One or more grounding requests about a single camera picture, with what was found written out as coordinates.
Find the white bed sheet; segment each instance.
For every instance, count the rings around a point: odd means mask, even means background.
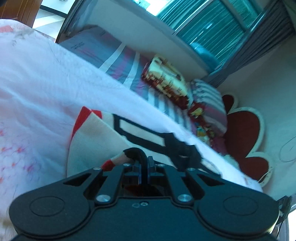
[[[15,235],[8,216],[14,198],[65,178],[82,106],[173,132],[195,144],[224,179],[261,191],[256,181],[118,81],[13,20],[0,20],[0,83],[0,240]]]

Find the wooden door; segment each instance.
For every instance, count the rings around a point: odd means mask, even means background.
[[[0,18],[17,20],[33,27],[42,0],[8,0],[0,7]]]

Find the striped bedding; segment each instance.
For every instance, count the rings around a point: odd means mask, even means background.
[[[142,70],[149,60],[102,28],[84,30],[60,45],[136,92],[184,128],[196,132],[187,110],[182,111],[168,97],[150,88],[141,79]]]

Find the black print on cloth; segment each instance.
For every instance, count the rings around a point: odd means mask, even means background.
[[[193,167],[196,169],[202,169],[210,174],[220,176],[219,174],[214,173],[201,163],[202,157],[194,145],[187,145],[186,143],[179,141],[175,138],[173,133],[158,133],[115,114],[113,114],[113,119],[114,130],[116,132],[118,132],[122,136],[125,136],[128,141],[135,145],[142,146],[150,151],[167,156],[179,171],[183,172],[186,168]],[[138,129],[138,133],[140,128],[143,132],[145,132],[143,136],[147,136],[148,132],[154,136],[159,137],[160,139],[163,139],[164,145],[160,145],[155,142],[140,138],[123,130],[120,125],[121,121],[125,121],[133,125],[135,128]]]

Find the folded cloth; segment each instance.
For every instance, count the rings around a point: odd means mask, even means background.
[[[94,167],[107,171],[117,164],[133,162],[126,152],[130,148],[139,148],[146,156],[179,171],[193,167],[219,173],[214,165],[202,162],[194,145],[186,145],[172,133],[151,131],[120,116],[83,107],[73,128],[67,176]]]
[[[227,130],[227,116],[222,96],[208,83],[194,79],[188,84],[190,107],[188,114],[194,121],[202,116],[218,136]]]
[[[153,60],[144,67],[142,79],[169,97],[182,110],[188,108],[185,79],[164,57],[155,55]]]

